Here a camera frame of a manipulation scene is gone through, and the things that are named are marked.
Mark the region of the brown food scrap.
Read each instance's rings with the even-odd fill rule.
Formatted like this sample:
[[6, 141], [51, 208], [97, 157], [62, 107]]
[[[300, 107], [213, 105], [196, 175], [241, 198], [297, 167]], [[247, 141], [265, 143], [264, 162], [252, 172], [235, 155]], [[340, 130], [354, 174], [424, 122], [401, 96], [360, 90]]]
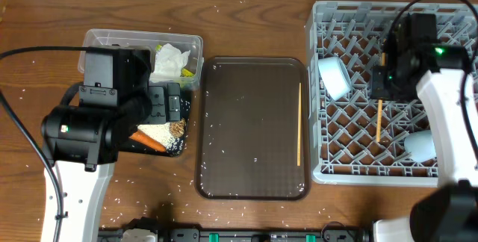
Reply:
[[186, 128], [186, 120], [182, 118], [178, 122], [170, 123], [170, 133], [174, 138], [180, 138], [184, 135]]

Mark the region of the white rice pile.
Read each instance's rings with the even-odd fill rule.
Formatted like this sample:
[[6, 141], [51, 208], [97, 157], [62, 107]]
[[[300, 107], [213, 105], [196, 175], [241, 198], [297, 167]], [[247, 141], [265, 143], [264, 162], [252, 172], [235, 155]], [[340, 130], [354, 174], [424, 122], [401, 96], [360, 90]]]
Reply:
[[170, 123], [161, 125], [139, 125], [138, 129], [161, 143], [167, 151], [175, 150], [180, 144], [180, 138], [174, 138], [170, 133]]

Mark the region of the light blue rice bowl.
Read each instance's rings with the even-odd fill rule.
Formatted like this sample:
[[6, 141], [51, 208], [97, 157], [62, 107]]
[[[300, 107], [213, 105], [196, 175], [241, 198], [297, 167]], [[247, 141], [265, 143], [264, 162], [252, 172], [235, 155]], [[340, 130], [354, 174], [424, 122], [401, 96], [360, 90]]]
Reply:
[[347, 68], [339, 57], [320, 59], [317, 65], [324, 86], [333, 100], [339, 100], [352, 90]]

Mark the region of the orange carrot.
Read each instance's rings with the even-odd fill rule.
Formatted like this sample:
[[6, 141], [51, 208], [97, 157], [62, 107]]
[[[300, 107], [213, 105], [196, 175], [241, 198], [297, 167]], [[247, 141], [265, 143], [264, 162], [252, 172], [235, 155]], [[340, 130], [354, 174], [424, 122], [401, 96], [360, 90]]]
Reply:
[[158, 151], [158, 152], [167, 151], [167, 149], [161, 143], [154, 140], [153, 138], [151, 138], [149, 135], [145, 134], [141, 130], [137, 130], [129, 138], [151, 149], [154, 149], [155, 151]]

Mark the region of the light blue cup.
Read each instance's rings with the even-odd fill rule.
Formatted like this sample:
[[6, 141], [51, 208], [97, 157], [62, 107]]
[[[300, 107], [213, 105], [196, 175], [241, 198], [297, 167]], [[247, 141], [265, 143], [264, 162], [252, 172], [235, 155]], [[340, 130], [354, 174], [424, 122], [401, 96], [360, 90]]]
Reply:
[[415, 162], [425, 162], [436, 158], [435, 146], [430, 130], [409, 134], [404, 140], [404, 148]]

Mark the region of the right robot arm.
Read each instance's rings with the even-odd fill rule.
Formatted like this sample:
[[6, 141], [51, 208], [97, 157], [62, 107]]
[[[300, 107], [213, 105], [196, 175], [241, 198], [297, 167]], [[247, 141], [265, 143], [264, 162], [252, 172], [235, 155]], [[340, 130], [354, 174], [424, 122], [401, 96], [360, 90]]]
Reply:
[[477, 240], [477, 106], [473, 61], [464, 46], [440, 42], [436, 17], [414, 13], [391, 26], [382, 65], [373, 68], [373, 99], [418, 99], [438, 162], [438, 188], [410, 214], [373, 224], [375, 241]]

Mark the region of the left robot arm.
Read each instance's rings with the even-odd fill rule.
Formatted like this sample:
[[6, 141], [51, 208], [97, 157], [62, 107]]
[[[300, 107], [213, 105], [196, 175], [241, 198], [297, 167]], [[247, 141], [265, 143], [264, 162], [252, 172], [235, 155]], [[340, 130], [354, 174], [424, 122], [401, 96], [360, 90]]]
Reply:
[[83, 47], [84, 80], [41, 125], [46, 183], [42, 241], [95, 241], [105, 192], [121, 149], [139, 125], [181, 120], [176, 83], [154, 85], [148, 46]]

